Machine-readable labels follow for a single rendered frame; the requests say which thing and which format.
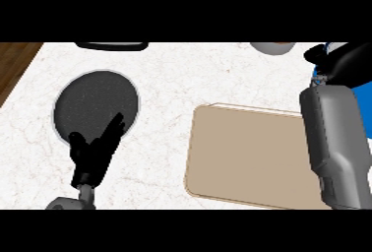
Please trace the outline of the grey round object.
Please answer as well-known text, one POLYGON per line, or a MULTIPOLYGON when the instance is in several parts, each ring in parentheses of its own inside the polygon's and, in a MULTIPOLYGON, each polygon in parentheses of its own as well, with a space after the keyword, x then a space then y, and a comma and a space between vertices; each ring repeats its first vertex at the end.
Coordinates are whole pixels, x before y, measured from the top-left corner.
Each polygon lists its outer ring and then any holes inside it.
POLYGON ((252 42, 253 49, 267 55, 283 55, 293 47, 293 42, 252 42))

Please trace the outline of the black flat object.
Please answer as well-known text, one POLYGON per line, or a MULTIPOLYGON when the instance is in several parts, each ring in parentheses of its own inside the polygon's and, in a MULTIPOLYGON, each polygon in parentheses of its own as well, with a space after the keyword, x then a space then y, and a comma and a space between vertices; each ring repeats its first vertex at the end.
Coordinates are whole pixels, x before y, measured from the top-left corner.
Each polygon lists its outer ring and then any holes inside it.
POLYGON ((75 45, 85 49, 104 50, 104 51, 141 51, 147 48, 147 43, 93 43, 93 42, 76 42, 75 45))

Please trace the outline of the dark grey plate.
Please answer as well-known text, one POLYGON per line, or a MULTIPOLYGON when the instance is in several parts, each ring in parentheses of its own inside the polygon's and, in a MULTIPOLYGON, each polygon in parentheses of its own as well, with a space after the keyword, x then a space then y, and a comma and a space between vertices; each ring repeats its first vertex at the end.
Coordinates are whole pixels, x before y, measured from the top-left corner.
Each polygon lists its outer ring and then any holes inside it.
POLYGON ((115 115, 124 115, 128 132, 140 110, 140 95, 131 80, 119 73, 100 70, 75 78, 53 105, 53 128, 69 143, 67 135, 78 132, 87 143, 98 138, 115 115))

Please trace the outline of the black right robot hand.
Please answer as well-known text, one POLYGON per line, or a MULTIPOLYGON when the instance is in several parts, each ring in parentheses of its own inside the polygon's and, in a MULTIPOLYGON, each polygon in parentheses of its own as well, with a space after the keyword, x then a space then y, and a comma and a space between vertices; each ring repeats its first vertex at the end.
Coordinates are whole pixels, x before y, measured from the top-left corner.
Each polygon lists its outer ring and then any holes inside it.
POLYGON ((372 42, 330 42, 311 47, 305 60, 315 65, 311 86, 349 89, 372 81, 372 42))

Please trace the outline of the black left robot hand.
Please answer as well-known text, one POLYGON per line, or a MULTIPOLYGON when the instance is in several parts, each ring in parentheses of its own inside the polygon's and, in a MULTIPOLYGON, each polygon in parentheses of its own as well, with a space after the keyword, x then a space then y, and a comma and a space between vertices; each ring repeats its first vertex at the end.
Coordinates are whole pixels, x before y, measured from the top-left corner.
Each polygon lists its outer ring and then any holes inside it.
POLYGON ((107 124, 101 136, 91 143, 85 142, 78 132, 69 133, 69 157, 75 164, 70 180, 73 188, 78 188, 81 185, 90 185, 96 188, 100 185, 112 155, 124 136, 124 127, 124 115, 118 113, 107 124))

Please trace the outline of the beige tray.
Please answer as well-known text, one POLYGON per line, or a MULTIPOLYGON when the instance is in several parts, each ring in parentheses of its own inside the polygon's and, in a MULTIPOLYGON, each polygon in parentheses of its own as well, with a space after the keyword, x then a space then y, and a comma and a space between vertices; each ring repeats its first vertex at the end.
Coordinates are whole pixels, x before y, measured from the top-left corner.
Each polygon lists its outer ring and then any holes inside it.
POLYGON ((323 210, 301 114, 224 103, 197 106, 184 188, 206 199, 271 209, 323 210))

